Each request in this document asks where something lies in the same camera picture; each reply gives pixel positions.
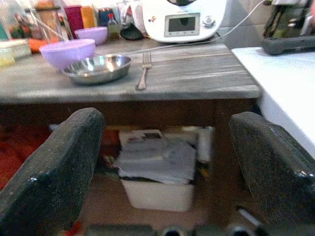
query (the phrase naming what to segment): stainless steel bowl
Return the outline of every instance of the stainless steel bowl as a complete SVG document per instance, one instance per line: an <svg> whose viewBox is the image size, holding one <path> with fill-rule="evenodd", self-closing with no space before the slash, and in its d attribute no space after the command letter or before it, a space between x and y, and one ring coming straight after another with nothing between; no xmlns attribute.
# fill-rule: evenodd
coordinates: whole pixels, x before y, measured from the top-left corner
<svg viewBox="0 0 315 236"><path fill-rule="evenodd" d="M130 63L131 58L126 56L97 56L86 58L69 65L63 70L63 74L77 84L102 84L126 75Z"/></svg>

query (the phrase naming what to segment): orange object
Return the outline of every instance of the orange object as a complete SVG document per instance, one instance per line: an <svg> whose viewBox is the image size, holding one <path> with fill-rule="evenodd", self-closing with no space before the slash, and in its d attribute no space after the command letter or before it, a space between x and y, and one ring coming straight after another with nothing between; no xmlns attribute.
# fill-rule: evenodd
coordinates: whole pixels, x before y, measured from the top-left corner
<svg viewBox="0 0 315 236"><path fill-rule="evenodd" d="M58 38L56 38L56 37L52 38L50 41L51 41L51 43L59 42ZM38 39L32 39L32 38L29 39L29 45L30 45L30 49L31 49L32 53L39 53L39 48L41 46L46 45L46 44L48 44L48 42L45 40L38 40Z"/></svg>
<svg viewBox="0 0 315 236"><path fill-rule="evenodd" d="M93 8L90 6L81 7L83 27L85 29L95 27Z"/></svg>

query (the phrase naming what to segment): white countertop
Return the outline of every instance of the white countertop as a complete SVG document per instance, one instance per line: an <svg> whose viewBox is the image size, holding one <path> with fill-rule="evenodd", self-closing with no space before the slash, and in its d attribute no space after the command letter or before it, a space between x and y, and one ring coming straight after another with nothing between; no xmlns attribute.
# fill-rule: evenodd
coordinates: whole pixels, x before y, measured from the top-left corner
<svg viewBox="0 0 315 236"><path fill-rule="evenodd" d="M262 48L232 52L263 88L265 118L285 128L315 159L315 52L271 56Z"/></svg>

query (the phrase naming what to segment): red cup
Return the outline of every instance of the red cup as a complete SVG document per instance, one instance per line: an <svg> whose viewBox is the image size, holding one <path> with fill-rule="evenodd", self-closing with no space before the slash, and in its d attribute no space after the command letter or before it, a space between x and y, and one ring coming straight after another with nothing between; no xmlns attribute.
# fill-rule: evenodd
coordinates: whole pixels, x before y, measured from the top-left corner
<svg viewBox="0 0 315 236"><path fill-rule="evenodd" d="M83 29L83 21L81 16L81 6L65 6L64 11L67 15L73 38L76 38L74 31Z"/></svg>

